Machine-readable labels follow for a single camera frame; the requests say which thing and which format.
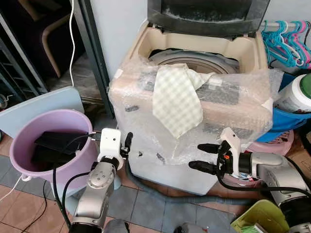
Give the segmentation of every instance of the checkered cloth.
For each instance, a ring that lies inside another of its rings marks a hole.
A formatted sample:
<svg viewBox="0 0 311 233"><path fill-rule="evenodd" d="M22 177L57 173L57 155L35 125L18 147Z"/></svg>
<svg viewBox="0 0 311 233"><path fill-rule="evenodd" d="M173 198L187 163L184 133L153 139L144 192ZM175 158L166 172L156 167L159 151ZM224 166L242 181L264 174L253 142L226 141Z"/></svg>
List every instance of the checkered cloth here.
<svg viewBox="0 0 311 233"><path fill-rule="evenodd" d="M153 115L179 138L203 120L203 110L195 92L209 78L186 64L161 66L156 74L153 94Z"/></svg>

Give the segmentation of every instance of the green lid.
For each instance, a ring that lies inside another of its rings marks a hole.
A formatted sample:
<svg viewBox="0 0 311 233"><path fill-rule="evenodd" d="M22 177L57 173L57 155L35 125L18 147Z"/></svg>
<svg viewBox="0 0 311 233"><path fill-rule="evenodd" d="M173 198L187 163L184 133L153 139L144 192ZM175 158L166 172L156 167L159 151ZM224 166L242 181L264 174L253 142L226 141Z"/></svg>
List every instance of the green lid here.
<svg viewBox="0 0 311 233"><path fill-rule="evenodd" d="M306 97L311 99L311 74L307 74L305 77L303 77L300 80L299 86L300 86L302 93Z"/></svg>

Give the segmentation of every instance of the drain hose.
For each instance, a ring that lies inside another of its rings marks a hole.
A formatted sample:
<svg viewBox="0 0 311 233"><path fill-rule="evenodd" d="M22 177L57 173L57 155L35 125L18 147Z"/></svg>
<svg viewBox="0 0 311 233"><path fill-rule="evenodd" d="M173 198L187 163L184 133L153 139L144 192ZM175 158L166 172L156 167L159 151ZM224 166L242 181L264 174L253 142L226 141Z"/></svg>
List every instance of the drain hose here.
<svg viewBox="0 0 311 233"><path fill-rule="evenodd" d="M203 202L217 202L228 205L253 205L257 200L255 199L235 199L235 198L222 198L218 196L196 196L196 197L169 197L154 188L145 185L140 178L135 177L131 171L128 160L125 163L126 176L136 186L150 193L151 195L170 203L203 203Z"/></svg>

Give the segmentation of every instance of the plastic wrap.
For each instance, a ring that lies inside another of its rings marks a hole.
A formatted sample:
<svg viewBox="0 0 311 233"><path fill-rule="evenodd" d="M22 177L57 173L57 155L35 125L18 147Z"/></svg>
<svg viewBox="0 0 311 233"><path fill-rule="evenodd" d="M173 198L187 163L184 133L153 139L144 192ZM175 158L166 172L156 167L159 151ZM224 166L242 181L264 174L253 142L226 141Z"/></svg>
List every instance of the plastic wrap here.
<svg viewBox="0 0 311 233"><path fill-rule="evenodd" d="M270 90L273 101L279 99L278 90L280 89L283 75L284 72L280 69L269 69Z"/></svg>
<svg viewBox="0 0 311 233"><path fill-rule="evenodd" d="M203 121L176 140L152 114L152 96L159 66L147 59L132 59L115 75L109 89L122 136L134 134L131 156L148 156L163 165L193 160L216 162L216 155L197 149L215 143L225 127L231 127L242 143L251 143L272 126L272 92L278 81L268 70L251 74L216 74L196 92Z"/></svg>

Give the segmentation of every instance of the power cord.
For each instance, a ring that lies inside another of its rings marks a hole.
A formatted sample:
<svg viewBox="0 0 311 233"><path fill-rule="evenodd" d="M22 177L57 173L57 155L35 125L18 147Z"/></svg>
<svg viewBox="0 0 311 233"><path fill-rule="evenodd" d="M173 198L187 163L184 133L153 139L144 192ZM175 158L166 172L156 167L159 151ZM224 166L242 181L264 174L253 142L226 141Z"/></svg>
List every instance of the power cord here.
<svg viewBox="0 0 311 233"><path fill-rule="evenodd" d="M305 174L303 174L302 170L300 169L300 167L293 161L291 160L289 157L285 157L298 171L298 173L301 175L303 181L306 183L306 185L308 186L309 190L311 190L311 183L308 180L308 178L305 176Z"/></svg>
<svg viewBox="0 0 311 233"><path fill-rule="evenodd" d="M276 59L272 60L272 61L269 63L269 68L274 68L274 67L272 67L271 65L272 65L272 63L275 62L275 61L276 61Z"/></svg>
<svg viewBox="0 0 311 233"><path fill-rule="evenodd" d="M63 148L62 151L59 153L59 155L62 154L62 153L66 150L66 148L67 148L71 143L73 143L74 141L76 141L76 140L78 140L78 139L80 139L80 138L83 138L83 137L93 137L93 134L85 134L85 135L81 135L81 136L79 136L79 137L74 138L74 139L71 140L67 145L64 146L64 148ZM57 192L57 186L56 186L56 169L57 169L57 167L56 167L56 165L54 165L54 167L53 167L53 192L54 192L54 196L55 196L56 203L57 203L57 205L58 205L58 207L59 207L59 209L60 209L60 211L61 211L61 213L62 213L62 215L63 215L63 218L64 218L64 220L65 220L65 222L66 222L68 228L70 228L71 223L70 223L69 218L68 218L68 216L67 216L66 210L63 208L63 205L62 205L62 203L60 202L60 199L59 199L59 196L58 196L58 192Z"/></svg>
<svg viewBox="0 0 311 233"><path fill-rule="evenodd" d="M13 188L11 189L11 191L10 192L8 192L7 194L5 194L1 199L0 199L0 202L3 200L3 199L5 199L7 196L9 196L12 192L13 192L13 190L16 188L16 186L17 186L17 184L18 184L18 182L20 181L20 179L22 178L22 175L19 177L19 179L16 181L16 183L15 183L15 185L13 186Z"/></svg>
<svg viewBox="0 0 311 233"><path fill-rule="evenodd" d="M304 195L306 195L308 198L311 198L311 193L309 193L306 190L300 189L300 188L293 188L293 187L261 187L261 188L250 188L250 187L234 187L234 186L230 186L226 183L224 183L223 179L222 179L222 174L221 174L221 167L220 164L222 164L224 166L223 163L221 163L221 159L220 156L218 156L217 158L217 171L216 171L216 175L217 175L217 179L219 181L219 183L228 189L231 190L235 190L235 191L249 191L249 192L260 192L260 191L291 191L291 192L299 192L299 193L303 193Z"/></svg>
<svg viewBox="0 0 311 233"><path fill-rule="evenodd" d="M70 31L70 37L71 37L73 49L72 49L72 55L71 55L71 60L70 60L70 65L69 65L69 73L70 73L72 86L74 86L73 76L72 76L72 63L73 63L74 53L76 50L76 45L74 43L73 33L72 33L72 18L73 18L73 12L74 12L74 0L72 0L71 2L72 2L72 4L71 4L71 13L70 13L70 17L69 17L69 31Z"/></svg>
<svg viewBox="0 0 311 233"><path fill-rule="evenodd" d="M309 35L309 33L310 33L310 30L311 30L311 23L309 22L309 21L306 21L306 23L307 23L307 25L308 25L308 30L307 30L307 32L306 32L306 36L305 36L305 40L304 40L304 44L305 44L305 46L307 46L307 38L308 38L308 35Z"/></svg>
<svg viewBox="0 0 311 233"><path fill-rule="evenodd" d="M66 185L65 185L65 188L64 188L64 191L63 191L63 196L62 196L62 204L63 204L63 209L64 209L64 210L66 209L65 201L66 201L66 193L67 193L68 186L70 185L70 183L71 183L74 179L76 179L76 178L78 178L78 177L81 177L81 176L86 176L86 175L88 175L88 174L89 174L89 172L81 173L81 174L78 174L78 175L75 175L75 176L71 177L71 178L68 180L68 182L67 182Z"/></svg>
<svg viewBox="0 0 311 233"><path fill-rule="evenodd" d="M48 206L48 203L47 203L47 197L45 196L45 184L46 184L46 182L47 181L45 181L44 183L43 183L43 197L44 197L44 210L43 210L43 212L42 212L42 214L40 214L40 216L39 217L37 217L34 221L32 221L27 227L25 227L25 229L21 232L21 233L23 233L23 232L25 232L29 227L31 227L36 221L38 221L38 219L39 218L41 218L42 216L43 216L43 214L45 213L45 211L47 210L47 206Z"/></svg>

